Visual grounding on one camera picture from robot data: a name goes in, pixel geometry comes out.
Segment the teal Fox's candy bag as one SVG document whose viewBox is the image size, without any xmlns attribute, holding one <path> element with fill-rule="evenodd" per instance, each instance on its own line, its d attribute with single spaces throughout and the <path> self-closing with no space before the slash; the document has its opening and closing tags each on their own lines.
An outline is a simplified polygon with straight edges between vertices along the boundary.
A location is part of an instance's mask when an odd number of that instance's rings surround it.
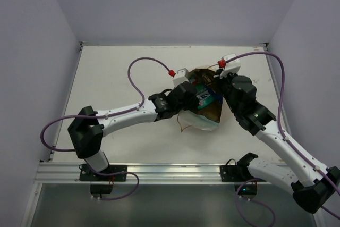
<svg viewBox="0 0 340 227">
<path fill-rule="evenodd" d="M 198 110 L 201 110 L 212 103 L 222 104 L 222 96 L 217 94 L 213 89 L 204 85 L 203 83 L 194 84 L 197 93 L 196 98 L 199 101 L 199 105 L 197 107 Z"/>
</svg>

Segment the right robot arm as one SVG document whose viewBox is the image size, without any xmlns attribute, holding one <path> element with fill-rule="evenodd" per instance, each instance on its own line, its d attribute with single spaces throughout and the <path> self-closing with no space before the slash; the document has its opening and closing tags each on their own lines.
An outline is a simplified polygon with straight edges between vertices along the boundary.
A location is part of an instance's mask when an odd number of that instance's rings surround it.
<svg viewBox="0 0 340 227">
<path fill-rule="evenodd" d="M 276 116 L 256 100 L 256 87 L 250 78 L 236 73 L 215 75 L 217 92 L 226 100 L 238 124 L 269 146 L 288 166 L 287 169 L 248 153 L 237 163 L 241 180 L 259 178 L 293 196 L 306 212 L 316 213 L 338 190 L 339 168 L 327 167 L 308 153 L 283 130 Z"/>
</svg>

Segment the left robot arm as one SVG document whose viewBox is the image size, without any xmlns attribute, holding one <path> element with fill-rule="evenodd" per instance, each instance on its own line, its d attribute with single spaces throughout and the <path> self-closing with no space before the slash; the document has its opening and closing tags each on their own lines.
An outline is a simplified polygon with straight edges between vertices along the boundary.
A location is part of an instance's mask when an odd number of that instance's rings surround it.
<svg viewBox="0 0 340 227">
<path fill-rule="evenodd" d="M 91 106 L 82 108 L 67 129 L 77 157 L 89 165 L 96 179 L 106 180 L 111 168 L 101 150 L 103 137 L 136 124 L 170 119 L 180 111 L 193 110 L 199 105 L 196 93 L 196 87 L 186 81 L 153 94 L 140 104 L 107 111 L 94 111 Z"/>
</svg>

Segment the dark brown snack bag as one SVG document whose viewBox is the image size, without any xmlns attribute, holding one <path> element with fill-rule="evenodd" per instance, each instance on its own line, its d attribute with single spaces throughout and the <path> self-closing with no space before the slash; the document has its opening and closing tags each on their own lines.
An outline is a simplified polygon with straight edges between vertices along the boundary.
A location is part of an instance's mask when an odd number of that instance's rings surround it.
<svg viewBox="0 0 340 227">
<path fill-rule="evenodd" d="M 215 71 L 210 69 L 194 69 L 189 72 L 189 82 L 193 85 L 204 85 L 213 90 L 217 89 L 217 82 L 214 78 Z"/>
</svg>

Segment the right black base bracket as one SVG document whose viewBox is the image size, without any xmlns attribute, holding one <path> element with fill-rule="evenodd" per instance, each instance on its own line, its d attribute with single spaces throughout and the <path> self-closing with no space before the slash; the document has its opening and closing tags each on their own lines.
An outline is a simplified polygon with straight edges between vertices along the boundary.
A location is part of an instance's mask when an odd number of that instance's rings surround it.
<svg viewBox="0 0 340 227">
<path fill-rule="evenodd" d="M 258 155 L 247 153 L 238 161 L 231 158 L 225 164 L 219 166 L 219 174 L 222 182 L 234 182 L 235 191 L 239 188 L 239 183 L 254 179 L 250 174 L 248 167 L 250 163 L 257 159 Z M 239 191 L 239 195 L 253 199 L 258 192 L 258 181 L 251 181 L 245 184 Z"/>
</svg>

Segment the black base bracket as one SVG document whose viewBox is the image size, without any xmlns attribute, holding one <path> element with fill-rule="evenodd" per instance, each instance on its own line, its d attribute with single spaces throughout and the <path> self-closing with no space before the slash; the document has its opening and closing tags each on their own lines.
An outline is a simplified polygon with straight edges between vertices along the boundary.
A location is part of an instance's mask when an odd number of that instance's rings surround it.
<svg viewBox="0 0 340 227">
<path fill-rule="evenodd" d="M 95 174 L 87 164 L 79 165 L 80 181 L 87 182 L 104 182 L 104 184 L 91 184 L 90 193 L 95 197 L 102 198 L 113 191 L 114 182 L 125 182 L 126 174 L 118 174 L 115 176 L 102 176 Z"/>
<path fill-rule="evenodd" d="M 257 159 L 258 155 L 247 153 L 238 161 L 231 158 L 225 164 L 219 166 L 219 174 L 222 182 L 234 182 L 235 191 L 239 188 L 239 183 L 254 179 L 250 174 L 248 167 L 250 163 Z M 245 184 L 239 191 L 239 195 L 253 199 L 258 192 L 258 181 L 251 181 Z"/>
</svg>

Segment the left black base bracket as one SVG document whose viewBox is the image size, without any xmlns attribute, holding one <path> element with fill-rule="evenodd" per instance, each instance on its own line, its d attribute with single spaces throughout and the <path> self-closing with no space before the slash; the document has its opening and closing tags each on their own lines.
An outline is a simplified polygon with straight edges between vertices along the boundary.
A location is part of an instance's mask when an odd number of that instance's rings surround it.
<svg viewBox="0 0 340 227">
<path fill-rule="evenodd" d="M 87 182 L 104 182 L 104 184 L 91 184 L 90 193 L 95 197 L 102 198 L 113 191 L 114 182 L 125 182 L 126 174 L 118 174 L 115 176 L 102 176 L 95 174 L 87 164 L 79 165 L 80 181 Z"/>
</svg>

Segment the aluminium mounting rail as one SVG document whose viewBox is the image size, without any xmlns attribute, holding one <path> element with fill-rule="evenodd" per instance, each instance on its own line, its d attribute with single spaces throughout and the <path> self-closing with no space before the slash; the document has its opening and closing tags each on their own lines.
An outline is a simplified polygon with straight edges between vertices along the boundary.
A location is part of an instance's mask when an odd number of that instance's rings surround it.
<svg viewBox="0 0 340 227">
<path fill-rule="evenodd" d="M 35 183 L 80 183 L 80 163 L 40 163 Z M 140 184 L 227 184 L 220 176 L 221 163 L 126 163 L 127 170 L 135 173 Z"/>
</svg>

